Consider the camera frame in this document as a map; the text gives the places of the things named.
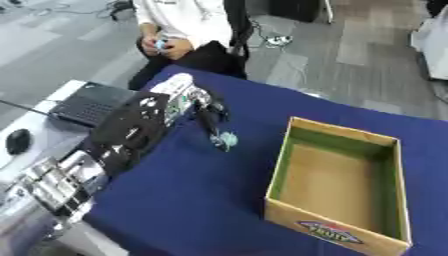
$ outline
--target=hand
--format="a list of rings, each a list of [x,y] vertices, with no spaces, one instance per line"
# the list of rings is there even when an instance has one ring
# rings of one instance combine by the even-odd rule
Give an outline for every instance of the hand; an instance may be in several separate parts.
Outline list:
[[[148,56],[156,56],[159,54],[155,47],[157,37],[155,35],[147,35],[142,39],[142,47]]]
[[[187,39],[170,39],[162,52],[168,59],[178,60],[193,50],[193,45]]]

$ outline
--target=computer mouse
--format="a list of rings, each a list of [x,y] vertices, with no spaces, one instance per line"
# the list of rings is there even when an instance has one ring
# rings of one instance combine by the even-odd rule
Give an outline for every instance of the computer mouse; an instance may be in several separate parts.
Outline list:
[[[6,138],[6,151],[12,156],[25,153],[31,146],[31,133],[27,129],[17,130]]]

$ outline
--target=white shirt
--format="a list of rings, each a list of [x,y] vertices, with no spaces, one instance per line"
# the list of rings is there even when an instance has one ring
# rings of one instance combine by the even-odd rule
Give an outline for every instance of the white shirt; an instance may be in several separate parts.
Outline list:
[[[229,47],[232,29],[223,0],[134,0],[134,5],[139,25],[155,24],[163,37],[188,39],[194,49],[211,41]]]

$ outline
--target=open cardboard box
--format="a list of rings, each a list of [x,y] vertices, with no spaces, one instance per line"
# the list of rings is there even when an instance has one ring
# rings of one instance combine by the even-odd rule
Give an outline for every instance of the open cardboard box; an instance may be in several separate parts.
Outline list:
[[[266,219],[367,255],[401,255],[411,231],[400,141],[292,118]]]

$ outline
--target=gray carpet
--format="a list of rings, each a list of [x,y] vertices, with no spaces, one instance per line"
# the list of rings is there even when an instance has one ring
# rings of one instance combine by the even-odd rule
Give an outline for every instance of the gray carpet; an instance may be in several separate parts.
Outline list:
[[[448,120],[433,95],[444,83],[428,83],[408,47],[408,34],[425,17],[420,0],[333,0],[336,19],[325,13],[313,24],[267,14],[266,0],[248,0],[263,34],[292,35],[292,44],[268,49],[255,34],[247,72],[251,80],[378,111]],[[105,0],[28,0],[30,8],[91,11]],[[136,51],[132,13],[115,23],[94,14],[8,9],[0,14],[0,97],[35,104],[70,79],[125,87],[144,64]],[[23,111],[0,105],[0,129]]]

